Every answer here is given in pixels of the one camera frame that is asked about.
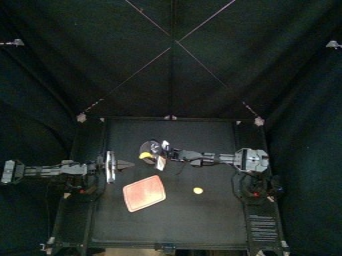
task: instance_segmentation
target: orange plate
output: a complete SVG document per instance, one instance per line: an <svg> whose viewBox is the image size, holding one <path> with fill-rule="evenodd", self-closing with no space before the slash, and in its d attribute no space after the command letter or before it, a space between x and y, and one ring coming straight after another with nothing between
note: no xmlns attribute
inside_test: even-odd
<svg viewBox="0 0 342 256"><path fill-rule="evenodd" d="M123 187L123 196L130 212L135 212L166 199L162 180L158 175Z"/></svg>

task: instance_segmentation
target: wire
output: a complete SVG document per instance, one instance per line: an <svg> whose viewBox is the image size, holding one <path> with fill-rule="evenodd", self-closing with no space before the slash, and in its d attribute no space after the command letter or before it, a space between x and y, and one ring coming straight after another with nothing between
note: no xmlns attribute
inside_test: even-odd
<svg viewBox="0 0 342 256"><path fill-rule="evenodd" d="M48 206L48 191L50 191L50 184L51 184L51 180L47 184L47 191L46 191L46 207L47 207L47 217L48 217L48 239L50 239L50 224L51 224L51 217L50 217L50 206Z"/></svg>
<svg viewBox="0 0 342 256"><path fill-rule="evenodd" d="M183 172L185 167L186 167L186 164L187 164L187 162L183 162L183 165L182 165L181 171L179 171L175 175L179 175L179 174Z"/></svg>

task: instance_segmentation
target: black fabric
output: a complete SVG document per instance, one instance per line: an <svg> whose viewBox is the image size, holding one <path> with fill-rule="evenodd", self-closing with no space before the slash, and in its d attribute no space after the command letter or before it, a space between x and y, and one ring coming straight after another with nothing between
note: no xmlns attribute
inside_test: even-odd
<svg viewBox="0 0 342 256"><path fill-rule="evenodd" d="M285 98L287 108L278 109L281 113L270 120L270 152L283 177L281 212L293 251L338 255L342 52L321 51L310 64Z"/></svg>
<svg viewBox="0 0 342 256"><path fill-rule="evenodd" d="M170 33L171 1L131 2ZM0 162L67 158L75 117L99 99L87 115L253 118L243 100L267 119L293 251L337 255L341 52L325 45L342 41L342 2L237 0L198 28L229 3L176 1L186 52L179 44L167 50L170 36L127 1L1 1L0 42L22 38L26 46L0 46Z"/></svg>

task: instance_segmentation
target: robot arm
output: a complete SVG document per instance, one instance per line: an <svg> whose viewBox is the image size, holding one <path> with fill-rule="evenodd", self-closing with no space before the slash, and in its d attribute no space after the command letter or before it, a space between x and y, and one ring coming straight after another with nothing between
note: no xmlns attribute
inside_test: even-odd
<svg viewBox="0 0 342 256"><path fill-rule="evenodd" d="M20 161L8 160L4 166L1 184L16 184L24 177L48 178L62 174L82 177L94 176L103 170L106 170L106 182L110 184L115 181L115 173L132 166L132 163L116 160L114 151L107 151L106 163L102 156L98 157L96 162L80 164L72 160L64 160L54 166L26 166Z"/></svg>
<svg viewBox="0 0 342 256"><path fill-rule="evenodd" d="M160 164L162 159L172 161L189 162L194 167L210 166L215 164L233 165L241 172L262 173L269 167L269 155L261 149L242 148L235 154L199 153L183 149L170 147L164 141L147 141L140 147L140 159L148 164L155 164L160 171L164 165Z"/></svg>

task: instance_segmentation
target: tent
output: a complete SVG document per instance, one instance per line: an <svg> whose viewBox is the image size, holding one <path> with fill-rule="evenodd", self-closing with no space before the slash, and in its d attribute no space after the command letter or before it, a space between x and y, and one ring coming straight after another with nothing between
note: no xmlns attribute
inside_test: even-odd
<svg viewBox="0 0 342 256"><path fill-rule="evenodd" d="M1 1L0 162L66 159L80 114L261 117L291 252L338 255L341 12L337 0ZM46 237L44 187L27 189L0 192L0 252Z"/></svg>

